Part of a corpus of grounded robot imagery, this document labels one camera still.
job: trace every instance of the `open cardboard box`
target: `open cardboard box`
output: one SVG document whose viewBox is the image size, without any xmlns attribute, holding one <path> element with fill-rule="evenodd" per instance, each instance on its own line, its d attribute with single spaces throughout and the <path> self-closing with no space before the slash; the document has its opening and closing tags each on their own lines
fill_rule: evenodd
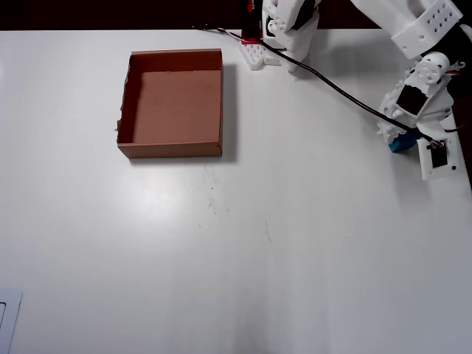
<svg viewBox="0 0 472 354">
<path fill-rule="evenodd" d="M 221 156 L 220 49 L 133 52 L 118 122 L 130 159 Z"/>
</svg>

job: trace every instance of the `scratch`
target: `scratch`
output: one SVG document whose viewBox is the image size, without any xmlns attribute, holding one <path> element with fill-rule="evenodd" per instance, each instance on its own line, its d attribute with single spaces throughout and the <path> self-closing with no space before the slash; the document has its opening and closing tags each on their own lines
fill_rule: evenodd
<svg viewBox="0 0 472 354">
<path fill-rule="evenodd" d="M 268 230 L 267 219 L 264 219 L 264 221 L 265 221 L 265 236 L 267 236 L 267 239 L 272 242 L 271 233 Z"/>
</svg>

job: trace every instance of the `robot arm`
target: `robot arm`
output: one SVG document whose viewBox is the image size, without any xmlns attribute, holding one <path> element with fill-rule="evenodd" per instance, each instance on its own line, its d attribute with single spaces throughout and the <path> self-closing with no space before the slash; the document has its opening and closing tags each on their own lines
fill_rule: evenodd
<svg viewBox="0 0 472 354">
<path fill-rule="evenodd" d="M 288 57 L 303 60 L 309 53 L 311 39 L 318 26 L 319 14 L 314 9 L 319 2 L 321 0 L 263 0 L 264 42 L 276 49 L 285 49 Z M 450 143 L 450 149 L 457 146 L 456 135 L 446 133 L 440 122 L 451 115 L 454 104 L 447 90 L 451 81 L 447 72 L 461 69 L 461 52 L 471 47 L 470 38 L 458 25 L 462 18 L 460 10 L 452 0 L 351 2 L 386 30 L 408 59 L 417 58 L 415 67 L 408 68 L 395 89 L 385 96 L 379 111 L 410 128 L 418 128 L 437 141 L 444 141 L 445 145 Z M 248 55 L 243 45 L 241 52 Z M 270 57 L 270 53 L 263 59 L 259 55 L 257 58 L 257 62 L 252 58 L 252 69 L 258 69 L 262 63 L 284 65 L 289 72 L 296 69 L 292 63 Z M 379 134 L 383 135 L 392 152 L 416 144 L 416 136 L 408 137 L 405 130 L 395 125 L 380 121 L 378 127 Z M 426 150 L 431 147 L 426 140 L 420 142 L 423 178 L 427 179 L 437 167 L 429 161 L 431 154 L 422 153 L 421 148 Z M 450 161 L 443 166 L 452 166 L 455 170 L 457 153 L 450 155 Z"/>
</svg>

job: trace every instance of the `white tabletop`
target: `white tabletop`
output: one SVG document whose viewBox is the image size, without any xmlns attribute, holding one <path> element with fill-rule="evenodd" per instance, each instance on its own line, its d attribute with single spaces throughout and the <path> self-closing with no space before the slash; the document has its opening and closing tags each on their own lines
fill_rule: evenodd
<svg viewBox="0 0 472 354">
<path fill-rule="evenodd" d="M 222 48 L 223 158 L 117 148 L 131 51 Z M 409 62 L 320 30 L 311 65 L 377 107 Z M 307 72 L 197 31 L 0 32 L 0 286 L 11 354 L 472 350 L 465 169 L 421 180 Z"/>
</svg>

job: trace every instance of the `dark background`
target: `dark background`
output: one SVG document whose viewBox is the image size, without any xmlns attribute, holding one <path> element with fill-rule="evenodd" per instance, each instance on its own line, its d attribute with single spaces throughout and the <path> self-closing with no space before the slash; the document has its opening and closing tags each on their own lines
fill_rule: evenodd
<svg viewBox="0 0 472 354">
<path fill-rule="evenodd" d="M 470 23 L 472 0 L 454 3 L 465 14 L 464 22 Z M 246 0 L 0 0 L 0 30 L 241 28 L 246 4 Z M 322 29 L 378 28 L 350 0 L 323 0 L 319 12 Z M 472 46 L 464 51 L 472 53 Z M 453 79 L 460 83 L 455 91 L 463 94 L 471 91 L 468 73 L 472 72 L 472 63 L 469 66 L 466 76 Z M 470 116 L 472 95 L 455 98 L 454 114 L 461 125 Z M 472 122 L 460 129 L 459 136 L 472 182 Z"/>
</svg>

